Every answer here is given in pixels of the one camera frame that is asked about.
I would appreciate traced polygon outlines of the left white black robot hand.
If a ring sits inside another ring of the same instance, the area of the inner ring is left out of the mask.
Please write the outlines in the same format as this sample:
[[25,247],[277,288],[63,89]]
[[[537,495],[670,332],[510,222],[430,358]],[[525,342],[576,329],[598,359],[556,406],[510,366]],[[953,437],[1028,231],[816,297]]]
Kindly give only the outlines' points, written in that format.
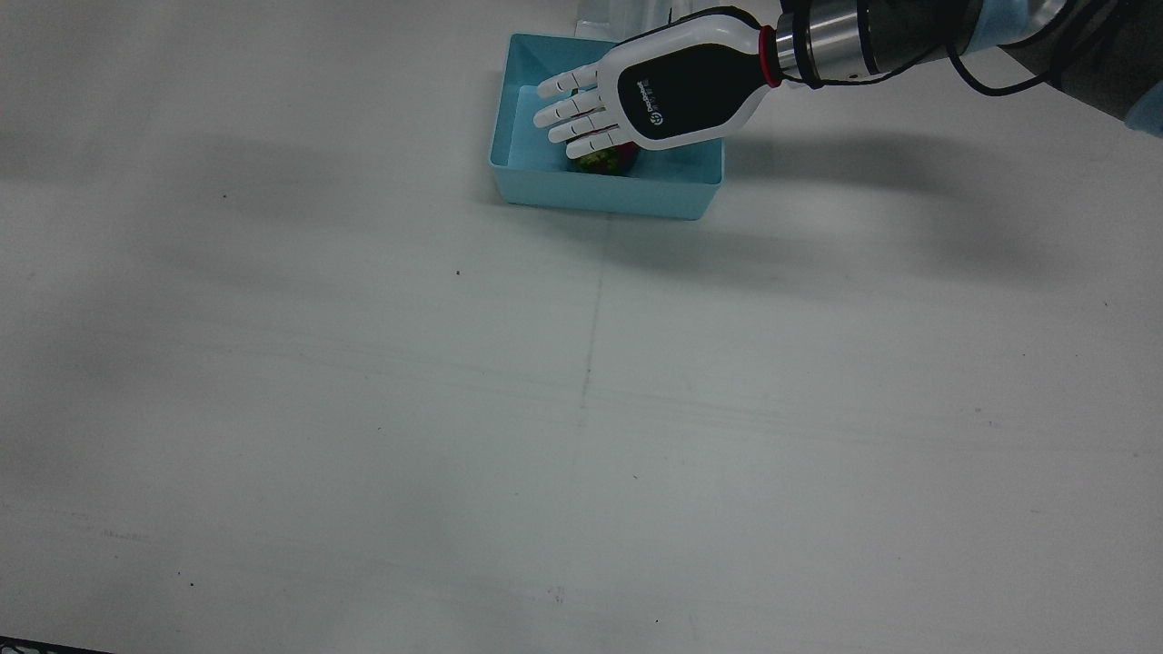
[[664,152],[739,130],[784,78],[775,26],[722,5],[541,81],[548,106],[531,125],[571,159],[623,144]]

